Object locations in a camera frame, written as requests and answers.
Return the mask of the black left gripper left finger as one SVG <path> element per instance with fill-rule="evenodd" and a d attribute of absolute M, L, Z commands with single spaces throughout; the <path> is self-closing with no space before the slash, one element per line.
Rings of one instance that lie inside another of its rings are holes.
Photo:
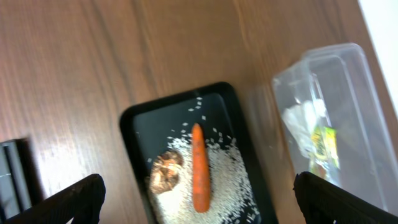
<path fill-rule="evenodd" d="M 5 222 L 98 224 L 105 195 L 102 176 L 91 174 Z"/>

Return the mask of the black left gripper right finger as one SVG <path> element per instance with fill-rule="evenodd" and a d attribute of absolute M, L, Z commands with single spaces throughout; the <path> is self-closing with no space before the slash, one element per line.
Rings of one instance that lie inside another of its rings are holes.
<path fill-rule="evenodd" d="M 294 192 L 307 223 L 397 223 L 397 217 L 312 174 L 295 176 Z"/>

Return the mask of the green foil snack wrapper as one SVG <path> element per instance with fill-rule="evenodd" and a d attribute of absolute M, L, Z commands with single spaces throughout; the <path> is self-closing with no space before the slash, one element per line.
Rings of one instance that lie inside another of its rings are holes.
<path fill-rule="evenodd" d="M 310 154 L 309 171 L 332 184 L 339 185 L 340 162 L 337 153 L 336 131 L 317 126 L 311 136 L 314 150 Z"/>

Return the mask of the white tissue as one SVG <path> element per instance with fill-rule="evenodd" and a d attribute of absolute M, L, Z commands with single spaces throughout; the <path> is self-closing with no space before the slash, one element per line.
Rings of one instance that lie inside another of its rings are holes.
<path fill-rule="evenodd" d="M 309 158 L 315 152 L 311 136 L 321 118 L 326 116 L 325 103 L 321 99 L 304 101 L 282 113 L 282 120 L 298 144 L 301 155 Z"/>

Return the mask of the brown food scrap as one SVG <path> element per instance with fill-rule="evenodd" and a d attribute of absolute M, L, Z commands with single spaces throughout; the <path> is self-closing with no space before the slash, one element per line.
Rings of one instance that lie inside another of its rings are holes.
<path fill-rule="evenodd" d="M 183 158 L 177 151 L 166 151 L 157 156 L 149 176 L 149 188 L 153 194 L 160 195 L 171 191 L 179 182 Z"/>

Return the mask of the pile of white rice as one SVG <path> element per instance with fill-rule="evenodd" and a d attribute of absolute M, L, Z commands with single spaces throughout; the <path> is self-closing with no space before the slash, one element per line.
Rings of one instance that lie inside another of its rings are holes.
<path fill-rule="evenodd" d="M 171 191 L 156 195 L 149 188 L 150 174 L 147 178 L 149 201 L 154 208 L 156 220 L 159 223 L 253 223 L 259 212 L 236 143 L 231 141 L 222 146 L 223 137 L 210 141 L 204 131 L 203 135 L 210 170 L 209 210 L 198 213 L 193 207 L 191 128 L 188 134 L 171 139 L 166 150 L 177 151 L 183 158 L 178 184 Z"/>

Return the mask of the orange carrot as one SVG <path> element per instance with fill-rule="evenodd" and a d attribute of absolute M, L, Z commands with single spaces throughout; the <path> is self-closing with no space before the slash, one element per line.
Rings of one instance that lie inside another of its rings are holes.
<path fill-rule="evenodd" d="M 205 213 L 210 208 L 211 183 L 208 156 L 201 126 L 192 127 L 192 200 L 198 213 Z"/>

